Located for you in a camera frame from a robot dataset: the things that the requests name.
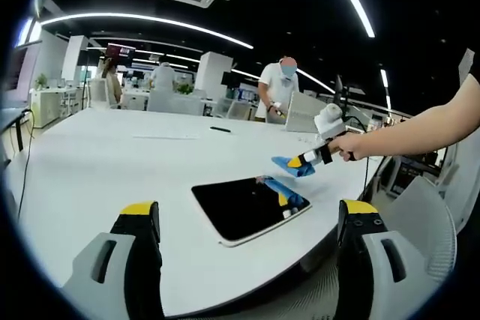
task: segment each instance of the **face mask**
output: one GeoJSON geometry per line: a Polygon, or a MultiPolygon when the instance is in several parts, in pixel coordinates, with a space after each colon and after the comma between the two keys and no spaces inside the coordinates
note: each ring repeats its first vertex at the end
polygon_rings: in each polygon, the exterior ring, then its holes
{"type": "Polygon", "coordinates": [[[287,67],[286,65],[281,65],[282,68],[282,73],[287,77],[287,78],[292,78],[293,74],[297,71],[297,67],[287,67]]]}

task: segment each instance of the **ceiling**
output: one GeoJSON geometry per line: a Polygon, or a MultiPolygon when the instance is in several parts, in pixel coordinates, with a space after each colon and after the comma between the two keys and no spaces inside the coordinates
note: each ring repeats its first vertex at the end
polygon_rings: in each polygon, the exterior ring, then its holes
{"type": "MultiPolygon", "coordinates": [[[[376,37],[369,38],[350,0],[216,0],[208,9],[171,0],[53,0],[66,14],[119,12],[158,16],[234,37],[247,49],[210,34],[138,19],[87,18],[45,25],[63,35],[153,40],[231,56],[236,68],[260,75],[282,55],[326,85],[336,74],[361,88],[352,97],[386,106],[380,69],[388,74],[393,109],[409,114],[448,101],[458,89],[463,55],[443,0],[360,0],[376,37]]],[[[44,11],[41,19],[54,17],[44,11]]],[[[97,40],[102,46],[108,40],[97,40]]],[[[188,49],[131,43],[139,49],[200,59],[188,49]]],[[[177,64],[195,64],[176,59],[177,64]]],[[[325,90],[300,76],[300,88],[325,90]]]]}

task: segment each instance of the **black pen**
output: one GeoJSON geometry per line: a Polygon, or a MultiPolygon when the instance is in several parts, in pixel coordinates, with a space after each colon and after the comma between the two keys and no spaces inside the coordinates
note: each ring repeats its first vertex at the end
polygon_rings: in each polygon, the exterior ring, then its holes
{"type": "Polygon", "coordinates": [[[228,129],[223,129],[222,127],[210,127],[212,130],[218,130],[218,131],[223,131],[224,133],[231,133],[230,130],[228,129]]]}

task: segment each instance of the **white shirt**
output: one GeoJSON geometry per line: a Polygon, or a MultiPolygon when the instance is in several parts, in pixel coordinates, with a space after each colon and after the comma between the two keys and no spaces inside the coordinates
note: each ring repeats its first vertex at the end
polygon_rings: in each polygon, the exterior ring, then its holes
{"type": "Polygon", "coordinates": [[[173,90],[173,81],[175,80],[175,71],[168,63],[163,63],[160,67],[156,67],[151,73],[154,80],[156,90],[169,89],[173,90]]]}
{"type": "MultiPolygon", "coordinates": [[[[287,109],[292,93],[299,91],[299,76],[295,73],[291,81],[282,81],[284,77],[280,63],[271,63],[263,69],[259,82],[268,85],[267,95],[272,102],[281,103],[281,108],[287,109]]],[[[267,107],[260,100],[255,116],[257,118],[265,118],[266,115],[267,107]]]]}

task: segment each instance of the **man in white shirt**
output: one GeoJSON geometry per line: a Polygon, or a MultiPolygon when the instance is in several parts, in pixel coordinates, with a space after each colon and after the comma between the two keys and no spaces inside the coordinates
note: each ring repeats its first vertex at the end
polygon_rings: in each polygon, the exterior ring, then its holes
{"type": "Polygon", "coordinates": [[[268,64],[258,81],[260,103],[255,120],[262,122],[285,122],[277,115],[278,110],[286,115],[290,98],[299,91],[299,77],[296,74],[297,62],[284,56],[278,63],[268,64]]]}
{"type": "Polygon", "coordinates": [[[150,79],[153,82],[155,90],[173,91],[173,82],[175,81],[175,71],[169,63],[162,63],[151,72],[150,79]]]}

